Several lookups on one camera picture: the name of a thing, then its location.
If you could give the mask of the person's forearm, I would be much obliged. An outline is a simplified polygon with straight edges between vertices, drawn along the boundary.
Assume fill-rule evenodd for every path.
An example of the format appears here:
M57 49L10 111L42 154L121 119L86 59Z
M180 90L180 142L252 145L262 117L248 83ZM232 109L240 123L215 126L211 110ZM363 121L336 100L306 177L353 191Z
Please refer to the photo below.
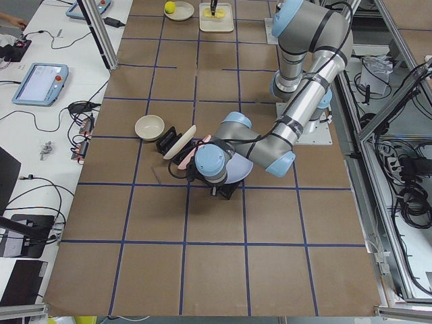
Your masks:
M0 18L1 18L2 22L7 22L9 25L14 26L16 28L19 28L21 30L24 30L28 25L28 22L26 20L24 20L23 18L11 16L7 13L1 12Z

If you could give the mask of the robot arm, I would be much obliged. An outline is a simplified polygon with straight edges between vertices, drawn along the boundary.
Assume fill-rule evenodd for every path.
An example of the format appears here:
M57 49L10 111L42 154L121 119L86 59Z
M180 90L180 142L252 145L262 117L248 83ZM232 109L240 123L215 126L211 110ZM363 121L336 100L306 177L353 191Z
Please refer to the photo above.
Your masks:
M303 135L335 77L346 69L352 52L351 21L308 1L284 1L273 16L272 35L282 54L273 77L273 94L285 99L284 110L264 135L252 130L242 113L231 112L207 143L198 143L186 167L186 179L218 190L227 180L227 164L235 154L284 177Z

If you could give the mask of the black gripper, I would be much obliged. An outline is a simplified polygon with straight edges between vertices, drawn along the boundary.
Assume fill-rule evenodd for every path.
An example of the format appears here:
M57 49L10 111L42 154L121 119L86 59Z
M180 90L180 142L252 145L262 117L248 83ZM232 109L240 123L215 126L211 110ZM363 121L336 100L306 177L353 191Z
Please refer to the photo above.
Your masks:
M211 6L211 15L213 17L215 16L217 4L218 4L218 0L211 0L211 4L210 4L210 6Z
M219 188L225 184L225 177L219 177L215 180L206 178L203 174L201 174L195 163L193 161L187 164L187 180L189 182L198 181L205 186L210 188L210 195L216 196L219 192Z

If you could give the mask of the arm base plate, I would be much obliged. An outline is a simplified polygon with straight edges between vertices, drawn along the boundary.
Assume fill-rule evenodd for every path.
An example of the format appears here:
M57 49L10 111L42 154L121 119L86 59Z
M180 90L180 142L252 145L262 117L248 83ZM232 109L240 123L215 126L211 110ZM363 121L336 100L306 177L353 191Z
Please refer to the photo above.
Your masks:
M310 120L304 127L301 137L294 142L291 129L285 130L284 127L276 129L275 134L282 138L287 138L292 145L332 145L331 132L327 122L326 109L317 108L315 113L320 113L320 116L315 120Z
M273 19L272 18L265 18L264 19L264 25L265 25L265 34L266 34L267 44L277 45L278 39L272 33Z

